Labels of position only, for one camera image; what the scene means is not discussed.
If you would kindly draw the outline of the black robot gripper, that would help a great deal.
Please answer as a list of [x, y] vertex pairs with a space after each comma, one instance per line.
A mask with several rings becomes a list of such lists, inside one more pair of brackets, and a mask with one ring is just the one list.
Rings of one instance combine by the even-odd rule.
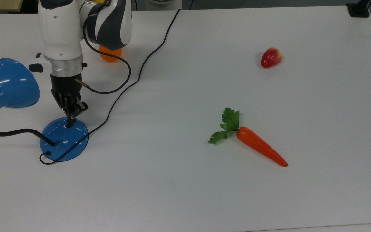
[[71, 128], [77, 121], [77, 116], [88, 109], [88, 105], [81, 101], [80, 90], [82, 85], [76, 80], [82, 80], [81, 74], [71, 77], [50, 75], [51, 93], [60, 109], [66, 114], [66, 128]]

